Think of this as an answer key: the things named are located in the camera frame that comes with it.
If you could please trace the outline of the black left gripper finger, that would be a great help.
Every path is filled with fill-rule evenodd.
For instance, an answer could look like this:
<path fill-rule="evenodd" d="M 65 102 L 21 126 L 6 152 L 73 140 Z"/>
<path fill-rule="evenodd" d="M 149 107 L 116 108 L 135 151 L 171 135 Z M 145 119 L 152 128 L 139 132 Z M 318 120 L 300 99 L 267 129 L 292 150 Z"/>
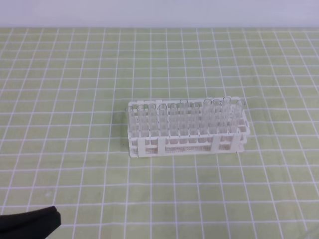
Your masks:
<path fill-rule="evenodd" d="M 2 239 L 45 239 L 61 225 L 55 206 L 12 215 L 1 215 Z"/>

